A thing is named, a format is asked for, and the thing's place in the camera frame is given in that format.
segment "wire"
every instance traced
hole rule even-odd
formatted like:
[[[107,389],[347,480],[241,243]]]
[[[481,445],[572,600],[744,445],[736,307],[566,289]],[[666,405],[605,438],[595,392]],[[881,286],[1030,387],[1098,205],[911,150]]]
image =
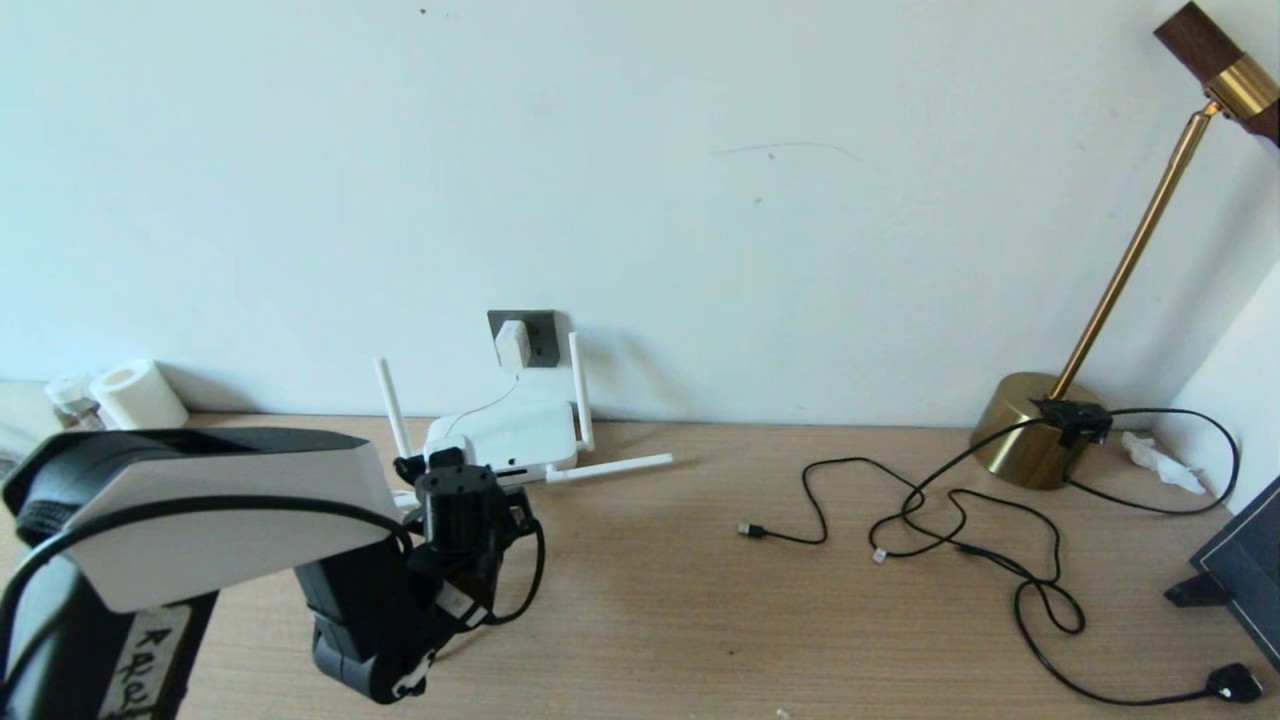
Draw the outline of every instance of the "wire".
[[[1235,480],[1240,477],[1240,448],[1239,446],[1235,445],[1235,438],[1231,437],[1231,433],[1226,432],[1226,428],[1224,428],[1221,423],[1219,423],[1213,418],[1210,418],[1203,413],[1197,413],[1194,410],[1183,410],[1179,407],[1129,407],[1126,410],[1116,410],[1111,414],[1112,415],[1193,415],[1213,425],[1213,428],[1216,428],[1217,432],[1222,433],[1222,437],[1226,438],[1228,446],[1230,446],[1231,448],[1231,477],[1230,479],[1226,480],[1226,489],[1224,489],[1222,495],[1217,496],[1216,500],[1213,500],[1208,505],[1204,505],[1203,507],[1197,507],[1196,510],[1166,510],[1162,507],[1151,507],[1148,505],[1142,505],[1139,502],[1133,502],[1130,500],[1123,500],[1107,495],[1100,489],[1093,489],[1085,484],[1078,483],[1073,480],[1070,477],[1064,478],[1068,482],[1068,484],[1080,488],[1092,496],[1101,497],[1102,500],[1110,500],[1111,502],[1116,502],[1128,507],[1147,510],[1148,512],[1160,512],[1162,515],[1199,515],[1201,512],[1208,512],[1210,510],[1217,507],[1219,505],[1222,505],[1222,502],[1225,502],[1226,498],[1231,497],[1231,493],[1235,492]]]
[[[488,409],[493,407],[494,405],[498,405],[503,400],[507,400],[507,396],[509,396],[511,393],[516,392],[516,387],[518,384],[520,384],[520,375],[516,375],[516,382],[511,383],[511,388],[508,388],[507,392],[502,393],[502,397],[499,397],[498,400],[494,400],[493,402],[489,402],[488,405],[481,405],[480,407],[475,407],[475,409],[467,410],[466,413],[463,413],[463,414],[453,418],[453,421],[449,423],[449,428],[447,430],[444,430],[444,436],[443,437],[449,437],[449,434],[453,433],[453,425],[457,425],[458,420],[461,420],[462,418],[466,418],[467,415],[471,415],[472,413],[479,413],[481,410],[488,410]]]
[[[1108,501],[1117,502],[1120,505],[1125,505],[1125,506],[1139,509],[1139,510],[1147,510],[1147,511],[1152,511],[1152,512],[1162,512],[1162,514],[1166,514],[1166,515],[1196,515],[1196,514],[1201,514],[1201,512],[1206,512],[1208,510],[1212,510],[1213,507],[1217,507],[1224,501],[1226,501],[1226,498],[1230,497],[1230,495],[1235,491],[1235,483],[1236,483],[1236,479],[1239,477],[1239,470],[1240,470],[1240,452],[1239,452],[1239,447],[1236,446],[1235,439],[1226,430],[1226,428],[1224,428],[1217,420],[1213,420],[1208,415],[1204,415],[1202,413],[1197,413],[1194,410],[1181,410],[1181,409],[1175,409],[1175,407],[1130,407],[1130,409],[1116,410],[1116,411],[1111,413],[1111,415],[1143,415],[1143,414],[1193,415],[1193,416],[1197,416],[1197,418],[1201,418],[1201,419],[1208,421],[1220,433],[1222,433],[1222,437],[1226,439],[1228,445],[1231,448],[1231,477],[1230,477],[1230,479],[1229,479],[1229,482],[1226,484],[1226,488],[1222,491],[1222,495],[1219,498],[1216,498],[1213,502],[1211,502],[1211,503],[1208,503],[1208,505],[1206,505],[1203,507],[1196,509],[1196,510],[1165,510],[1165,509],[1158,509],[1158,507],[1149,507],[1149,506],[1146,506],[1146,505],[1142,505],[1142,503],[1137,503],[1137,502],[1132,502],[1132,501],[1128,501],[1128,500],[1123,500],[1123,498],[1117,498],[1117,497],[1110,496],[1107,493],[1103,493],[1101,491],[1096,491],[1096,489],[1093,489],[1093,488],[1091,488],[1088,486],[1083,486],[1083,484],[1080,484],[1080,483],[1078,483],[1075,480],[1071,480],[1070,478],[1065,478],[1066,482],[1070,483],[1074,487],[1078,487],[1078,488],[1080,488],[1080,489],[1083,489],[1083,491],[1085,491],[1085,492],[1088,492],[1091,495],[1094,495],[1097,497],[1101,497],[1103,500],[1108,500]],[[1006,434],[1009,434],[1011,432],[1015,432],[1018,429],[1021,429],[1021,428],[1025,428],[1028,425],[1033,425],[1033,424],[1037,424],[1037,423],[1043,423],[1043,421],[1044,420],[1041,419],[1041,418],[1027,420],[1027,421],[1018,423],[1018,424],[1010,425],[1007,428],[1004,428],[1004,429],[993,433],[992,436],[989,436],[987,438],[983,438],[982,441],[979,441],[979,442],[974,443],[973,446],[970,446],[969,448],[966,448],[964,452],[961,452],[961,454],[956,455],[955,457],[952,457],[951,460],[948,460],[941,468],[938,468],[932,474],[929,474],[929,477],[927,477],[919,484],[911,483],[910,480],[908,480],[906,478],[904,478],[899,473],[895,473],[893,470],[886,468],[881,462],[877,462],[876,460],[872,460],[869,457],[860,457],[860,456],[859,457],[836,457],[836,459],[818,460],[815,462],[810,462],[800,473],[800,482],[801,482],[801,486],[804,487],[805,496],[809,498],[809,503],[813,506],[814,511],[818,514],[818,523],[819,523],[819,525],[822,528],[822,536],[818,539],[800,538],[800,537],[787,536],[787,534],[782,534],[782,533],[774,533],[774,532],[768,530],[768,529],[765,529],[765,528],[763,528],[760,525],[750,525],[749,527],[750,532],[748,532],[746,534],[750,534],[751,537],[774,537],[774,538],[778,538],[778,539],[785,539],[785,541],[788,541],[788,542],[796,542],[796,543],[803,543],[803,544],[822,544],[822,543],[827,542],[827,538],[828,538],[827,518],[823,514],[822,506],[818,503],[818,500],[814,497],[812,488],[809,487],[809,471],[813,470],[814,468],[819,468],[819,466],[823,466],[823,465],[844,464],[844,462],[868,462],[868,464],[878,468],[879,470],[882,470],[887,475],[892,477],[893,479],[899,480],[900,483],[902,483],[902,484],[905,484],[905,486],[908,486],[908,487],[911,488],[911,492],[909,492],[906,495],[906,497],[902,500],[902,506],[901,506],[901,509],[897,512],[895,512],[893,515],[890,515],[887,518],[882,518],[881,520],[876,521],[876,524],[872,525],[870,530],[868,530],[867,539],[870,543],[870,546],[877,551],[877,557],[878,559],[883,559],[883,557],[914,557],[914,556],[918,556],[918,555],[924,555],[925,552],[929,552],[929,551],[932,551],[932,550],[934,550],[934,548],[937,548],[937,547],[940,547],[942,544],[954,544],[957,550],[960,550],[961,552],[964,552],[966,555],[972,555],[974,557],[982,557],[982,559],[984,559],[984,560],[987,560],[989,562],[993,562],[995,565],[1002,568],[1004,570],[1006,570],[1009,573],[1012,573],[1014,575],[1021,578],[1023,582],[1018,585],[1018,588],[1014,591],[1014,594],[1012,594],[1014,621],[1018,625],[1018,632],[1023,635],[1023,639],[1027,642],[1027,647],[1032,651],[1032,655],[1034,655],[1036,660],[1038,660],[1041,662],[1041,665],[1043,665],[1044,669],[1048,670],[1048,673],[1055,679],[1057,679],[1060,683],[1062,683],[1068,688],[1070,688],[1070,689],[1073,689],[1073,691],[1075,691],[1075,692],[1078,692],[1078,693],[1080,693],[1084,697],[1088,697],[1091,700],[1094,700],[1094,701],[1098,701],[1098,702],[1103,702],[1103,703],[1108,703],[1108,705],[1130,706],[1130,707],[1133,707],[1133,706],[1171,705],[1171,703],[1178,703],[1178,702],[1188,702],[1188,701],[1193,701],[1193,700],[1201,700],[1201,698],[1206,698],[1206,697],[1216,697],[1217,693],[1213,689],[1204,688],[1204,689],[1190,692],[1190,693],[1176,694],[1176,696],[1167,696],[1167,697],[1158,697],[1158,698],[1149,698],[1149,700],[1112,698],[1112,697],[1106,697],[1106,696],[1094,693],[1094,692],[1092,692],[1092,691],[1089,691],[1089,689],[1087,689],[1087,688],[1076,684],[1070,678],[1068,678],[1066,675],[1064,675],[1057,667],[1053,666],[1052,661],[1050,661],[1050,659],[1041,651],[1039,646],[1036,643],[1036,639],[1032,635],[1030,630],[1028,629],[1025,619],[1023,616],[1023,596],[1024,596],[1025,591],[1028,588],[1032,588],[1032,589],[1034,589],[1039,594],[1041,603],[1044,607],[1046,616],[1050,619],[1050,621],[1053,624],[1053,626],[1056,626],[1059,630],[1061,630],[1061,632],[1064,632],[1064,633],[1066,633],[1069,635],[1078,635],[1078,634],[1080,634],[1080,633],[1084,632],[1085,618],[1084,618],[1084,609],[1080,606],[1079,601],[1076,601],[1075,597],[1069,591],[1066,591],[1066,588],[1064,588],[1060,584],[1060,580],[1061,580],[1061,577],[1062,577],[1062,560],[1061,560],[1062,533],[1059,529],[1059,527],[1053,523],[1053,520],[1051,520],[1043,512],[1041,512],[1041,511],[1038,511],[1034,507],[1030,507],[1028,505],[1023,505],[1023,503],[1014,502],[1014,501],[1010,501],[1010,500],[1002,500],[1002,498],[998,498],[998,497],[995,497],[995,496],[989,496],[989,495],[986,495],[986,493],[980,493],[980,492],[977,492],[977,491],[970,491],[970,489],[965,489],[965,488],[952,488],[952,489],[947,491],[947,500],[951,502],[951,505],[960,514],[960,521],[956,523],[956,525],[951,530],[948,530],[946,533],[940,533],[940,532],[932,530],[929,528],[925,528],[925,527],[920,525],[919,523],[916,523],[915,520],[911,519],[911,515],[915,511],[918,511],[920,507],[924,506],[924,502],[925,502],[925,493],[924,493],[924,491],[925,491],[925,488],[931,483],[933,483],[934,480],[937,480],[940,477],[942,477],[942,474],[945,474],[947,470],[955,468],[963,460],[965,460],[966,457],[969,457],[974,452],[982,450],[987,445],[995,442],[996,439],[998,439],[998,438],[1001,438],[1001,437],[1004,437],[1004,436],[1006,436]],[[993,550],[988,550],[988,548],[984,548],[984,547],[979,547],[979,546],[974,546],[974,544],[969,544],[969,543],[957,541],[956,536],[959,536],[960,532],[964,530],[965,524],[969,520],[969,514],[965,510],[964,505],[960,502],[960,497],[964,497],[964,496],[978,497],[978,498],[986,500],[988,502],[995,502],[995,503],[998,503],[998,505],[1002,505],[1002,506],[1006,506],[1006,507],[1020,510],[1023,512],[1028,512],[1028,514],[1036,516],[1038,520],[1041,520],[1042,523],[1044,523],[1044,525],[1050,529],[1050,532],[1052,533],[1052,537],[1053,537],[1053,571],[1052,571],[1052,574],[1048,575],[1048,577],[1044,577],[1044,578],[1038,577],[1034,573],[1032,573],[1029,569],[1027,569],[1023,564],[1018,562],[1016,560],[1014,560],[1014,559],[1011,559],[1011,557],[1009,557],[1006,555],[1002,555],[1002,553],[996,552]],[[893,520],[899,520],[899,519],[901,519],[913,530],[915,530],[918,533],[922,533],[924,536],[928,536],[928,537],[933,538],[933,541],[928,542],[924,546],[920,546],[920,547],[918,547],[915,550],[910,550],[910,551],[896,551],[895,552],[895,551],[886,551],[886,550],[883,550],[879,546],[879,543],[876,542],[876,533],[877,533],[877,530],[879,530],[886,524],[892,523]],[[1069,618],[1068,621],[1064,621],[1059,616],[1059,611],[1055,610],[1053,603],[1051,602],[1051,594],[1057,596],[1059,598],[1061,598],[1062,601],[1065,601],[1068,603],[1068,606],[1070,607],[1070,610],[1071,610],[1071,618]]]
[[[534,565],[534,582],[529,584],[529,593],[525,596],[525,602],[515,612],[502,616],[489,615],[485,618],[486,625],[506,625],[511,623],[524,615],[529,610],[529,606],[534,603],[534,598],[538,597],[538,587],[543,584],[543,568],[547,565],[547,536],[543,534],[543,524],[536,518],[530,518],[529,521],[532,524],[534,536],[538,538],[538,560],[536,565]]]
[[[45,539],[38,546],[32,548],[32,551],[18,565],[18,569],[14,571],[13,578],[10,578],[9,584],[5,585],[4,596],[0,597],[0,673],[5,673],[5,669],[9,666],[9,643],[13,639],[13,629],[18,615],[18,605],[22,601],[22,593],[36,573],[50,560],[87,539],[125,525],[141,523],[143,520],[232,510],[288,510],[296,512],[315,512],[320,515],[351,518],[352,520],[378,525],[379,528],[394,534],[399,541],[401,550],[404,555],[408,555],[408,552],[413,548],[412,538],[397,520],[356,505],[308,497],[261,495],[184,497],[179,500],[165,500],[160,502],[150,502],[147,505],[137,505],[106,515],[100,515],[97,518],[91,518],[73,528],[68,528],[56,536]],[[4,682],[0,683],[0,706],[8,701],[10,689],[9,678],[5,678]]]
[[[810,462],[805,465],[804,470],[800,471],[800,484],[804,486],[804,493],[809,497],[809,505],[813,506],[813,511],[818,514],[818,524],[822,525],[822,537],[818,539],[797,538],[795,536],[774,533],[773,530],[767,530],[764,528],[760,528],[760,537],[778,538],[790,542],[797,542],[801,544],[822,544],[827,542],[827,516],[823,515],[822,506],[818,505],[818,500],[813,496],[813,489],[809,487],[809,471],[813,470],[814,468],[820,468],[823,465],[837,465],[845,462],[867,462],[869,465],[878,468],[883,473],[887,473],[891,477],[896,478],[900,483],[904,483],[905,486],[911,488],[915,487],[914,484],[911,484],[910,480],[908,480],[902,475],[899,475],[893,470],[890,470],[888,468],[881,465],[879,462],[872,460],[870,457],[856,456],[856,457],[833,457],[831,460],[818,460],[817,462]]]

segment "desk surface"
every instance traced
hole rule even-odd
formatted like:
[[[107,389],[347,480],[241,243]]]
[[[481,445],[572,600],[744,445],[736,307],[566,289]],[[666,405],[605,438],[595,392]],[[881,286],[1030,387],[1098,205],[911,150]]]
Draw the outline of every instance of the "desk surface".
[[[421,437],[426,420],[412,421]],[[205,415],[192,425],[291,425],[372,439],[394,455],[378,418]],[[1065,585],[1088,630],[1069,638],[1027,601],[1042,647],[1071,678],[1124,697],[1189,692],[1215,667],[1245,662],[1267,685],[1253,706],[1215,700],[1120,708],[1084,700],[1032,657],[1010,612],[1016,579],[940,550],[870,561],[867,529],[904,488],[865,465],[813,475],[831,523],[819,547],[749,541],[742,521],[813,537],[800,489],[809,461],[868,455],[923,478],[964,448],[966,432],[934,429],[600,424],[594,459],[675,452],[660,471],[535,487],[547,528],[547,577],[530,611],[451,643],[428,694],[380,707],[311,665],[311,618],[292,573],[221,594],[192,676],[183,720],[321,717],[1276,717],[1274,669],[1221,609],[1176,610],[1161,593],[1226,512],[1157,518],[1070,488],[1028,491],[961,464],[937,483],[1033,503],[1064,532]],[[1093,452],[1079,477],[1151,502],[1194,505],[1116,455]],[[399,484],[388,470],[388,482]],[[970,542],[1047,569],[1046,530],[1021,514],[978,506]],[[948,528],[943,493],[922,521]],[[0,562],[20,548],[0,528]],[[886,532],[891,548],[911,539]],[[499,607],[532,575],[531,542],[507,553]]]

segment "sticker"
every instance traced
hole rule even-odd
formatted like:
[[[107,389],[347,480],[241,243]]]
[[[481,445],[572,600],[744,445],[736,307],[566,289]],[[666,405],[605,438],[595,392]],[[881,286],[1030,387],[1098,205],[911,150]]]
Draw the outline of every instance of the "sticker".
[[[115,661],[100,720],[154,717],[169,670],[191,621],[189,605],[141,610]]]
[[[445,612],[453,615],[458,620],[466,623],[468,628],[475,628],[484,620],[484,616],[489,614],[488,610],[481,607],[476,601],[471,600],[471,596],[460,591],[453,583],[445,582],[440,587],[440,593],[435,596],[435,603],[439,605]]]

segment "white antenna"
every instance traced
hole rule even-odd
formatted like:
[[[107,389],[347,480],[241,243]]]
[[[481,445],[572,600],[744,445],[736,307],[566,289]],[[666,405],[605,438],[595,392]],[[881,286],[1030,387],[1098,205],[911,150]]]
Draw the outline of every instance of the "white antenna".
[[[600,465],[588,465],[585,468],[572,468],[570,470],[548,470],[545,479],[548,483],[563,483],[568,480],[581,480],[584,478],[595,478],[599,475],[612,475],[613,473],[625,473],[627,470],[639,470],[641,468],[671,465],[675,461],[676,457],[672,454],[663,452],[662,455],[645,455],[644,457],[618,460],[617,462],[602,462]]]
[[[378,382],[383,386],[383,402],[387,405],[387,420],[392,424],[392,434],[396,436],[396,451],[401,457],[408,457],[412,455],[408,447],[408,428],[404,427],[404,415],[399,411],[399,400],[396,398],[396,386],[392,384],[392,370],[387,366],[387,359],[374,360],[374,369],[378,370]]]
[[[568,361],[573,365],[573,391],[577,392],[577,427],[582,433],[577,448],[591,452],[595,450],[595,434],[591,432],[591,404],[586,398],[586,369],[577,356],[577,332],[568,333]]]

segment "black monitor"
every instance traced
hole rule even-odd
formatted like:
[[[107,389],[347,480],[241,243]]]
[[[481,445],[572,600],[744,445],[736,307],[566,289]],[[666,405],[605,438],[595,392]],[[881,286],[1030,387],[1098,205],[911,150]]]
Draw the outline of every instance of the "black monitor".
[[[1199,574],[1165,593],[1178,606],[1225,605],[1280,670],[1280,478],[1192,557]]]

